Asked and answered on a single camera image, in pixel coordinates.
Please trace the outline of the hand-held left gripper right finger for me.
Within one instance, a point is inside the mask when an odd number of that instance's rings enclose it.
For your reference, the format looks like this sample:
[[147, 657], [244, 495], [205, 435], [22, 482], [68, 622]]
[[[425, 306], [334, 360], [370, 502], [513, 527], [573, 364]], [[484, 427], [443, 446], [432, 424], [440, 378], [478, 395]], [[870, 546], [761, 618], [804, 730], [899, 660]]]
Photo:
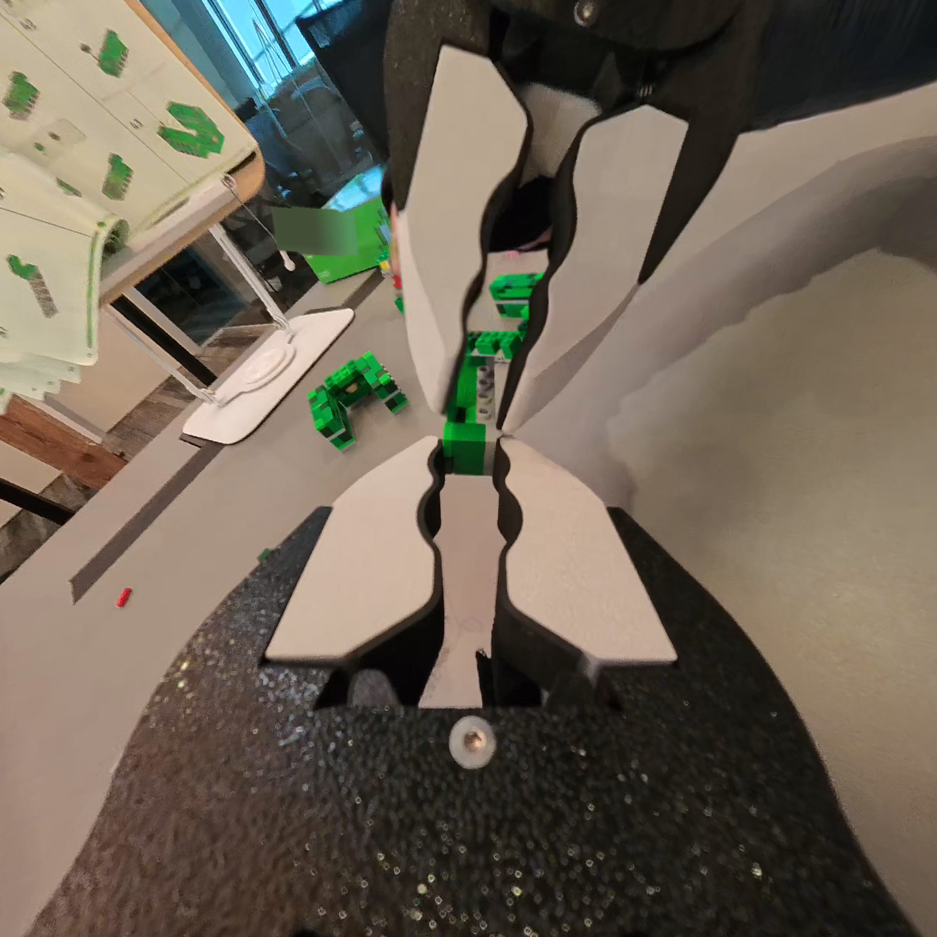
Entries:
[[526, 443], [498, 440], [493, 639], [517, 668], [672, 665], [676, 651], [603, 499]]

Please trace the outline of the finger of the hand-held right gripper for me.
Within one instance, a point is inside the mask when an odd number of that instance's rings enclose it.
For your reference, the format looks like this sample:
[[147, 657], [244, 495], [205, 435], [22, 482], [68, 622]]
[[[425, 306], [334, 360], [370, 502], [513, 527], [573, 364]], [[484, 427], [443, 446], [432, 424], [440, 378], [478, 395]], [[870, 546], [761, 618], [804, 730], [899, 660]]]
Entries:
[[688, 122], [648, 105], [586, 123], [556, 174], [553, 238], [498, 427], [516, 431], [579, 372], [639, 288]]
[[530, 147], [529, 113], [488, 58], [443, 45], [397, 217], [407, 342], [428, 408], [443, 415], [491, 228]]

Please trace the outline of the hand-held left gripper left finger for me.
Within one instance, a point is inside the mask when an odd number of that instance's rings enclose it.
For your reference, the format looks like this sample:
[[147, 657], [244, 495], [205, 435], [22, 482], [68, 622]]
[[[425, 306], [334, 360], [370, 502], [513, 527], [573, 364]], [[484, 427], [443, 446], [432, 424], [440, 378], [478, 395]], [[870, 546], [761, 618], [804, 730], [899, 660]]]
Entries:
[[265, 651], [270, 662], [362, 662], [427, 626], [441, 644], [442, 442], [425, 436], [334, 501]]

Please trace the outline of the green toy brick build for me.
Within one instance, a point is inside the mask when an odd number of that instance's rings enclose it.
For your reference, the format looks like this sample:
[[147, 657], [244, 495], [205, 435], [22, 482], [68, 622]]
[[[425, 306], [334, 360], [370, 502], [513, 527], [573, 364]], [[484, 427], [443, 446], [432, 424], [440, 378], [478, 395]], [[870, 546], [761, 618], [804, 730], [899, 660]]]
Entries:
[[452, 474], [484, 475], [491, 470], [499, 387], [526, 339], [530, 299], [543, 276], [542, 272], [499, 275], [489, 286], [501, 326], [469, 331], [465, 340], [442, 436]]

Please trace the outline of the green cardboard box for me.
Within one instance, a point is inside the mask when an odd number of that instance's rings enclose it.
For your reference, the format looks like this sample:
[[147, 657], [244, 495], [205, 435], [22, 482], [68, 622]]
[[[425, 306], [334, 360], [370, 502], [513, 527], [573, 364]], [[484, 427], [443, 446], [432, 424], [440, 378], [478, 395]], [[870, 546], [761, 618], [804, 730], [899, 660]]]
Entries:
[[331, 213], [347, 217], [354, 224], [357, 251], [345, 254], [308, 254], [302, 257], [320, 281], [326, 284], [359, 273], [380, 268], [389, 261], [391, 228], [390, 218], [381, 197], [377, 196], [346, 210], [322, 208], [319, 214]]

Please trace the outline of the green toy brick arch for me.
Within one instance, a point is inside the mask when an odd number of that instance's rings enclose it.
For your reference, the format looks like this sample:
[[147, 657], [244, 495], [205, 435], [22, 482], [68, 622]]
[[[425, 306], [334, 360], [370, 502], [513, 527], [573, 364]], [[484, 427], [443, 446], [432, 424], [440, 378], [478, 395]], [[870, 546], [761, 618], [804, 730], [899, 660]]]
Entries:
[[396, 380], [368, 351], [334, 370], [308, 394], [314, 428], [335, 450], [345, 451], [355, 443], [350, 412], [371, 397], [392, 414], [408, 406]]

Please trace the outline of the white book stand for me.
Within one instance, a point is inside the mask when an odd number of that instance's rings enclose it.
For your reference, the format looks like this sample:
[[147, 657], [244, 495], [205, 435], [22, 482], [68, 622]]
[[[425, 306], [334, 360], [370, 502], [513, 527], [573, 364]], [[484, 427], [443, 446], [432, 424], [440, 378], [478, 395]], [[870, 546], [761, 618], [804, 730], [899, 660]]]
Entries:
[[246, 126], [186, 58], [141, 2], [92, 2], [107, 14], [107, 30], [127, 52], [101, 104], [126, 133], [144, 145], [160, 169], [180, 178], [162, 192], [126, 246], [103, 267], [101, 299], [128, 295], [147, 275], [211, 235], [223, 256], [260, 299], [274, 331], [244, 363], [211, 389], [192, 386], [201, 404], [183, 433], [233, 444], [251, 435], [353, 320], [350, 310], [305, 313], [289, 319], [260, 275], [221, 226], [245, 206], [265, 180], [262, 150]]

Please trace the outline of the white instruction booklet green prints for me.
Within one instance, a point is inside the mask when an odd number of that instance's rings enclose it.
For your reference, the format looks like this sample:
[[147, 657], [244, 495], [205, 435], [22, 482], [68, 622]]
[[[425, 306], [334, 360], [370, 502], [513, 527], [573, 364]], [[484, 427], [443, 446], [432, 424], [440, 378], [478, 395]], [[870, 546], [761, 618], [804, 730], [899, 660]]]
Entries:
[[102, 267], [259, 147], [127, 2], [2, 2], [2, 412], [99, 357]]

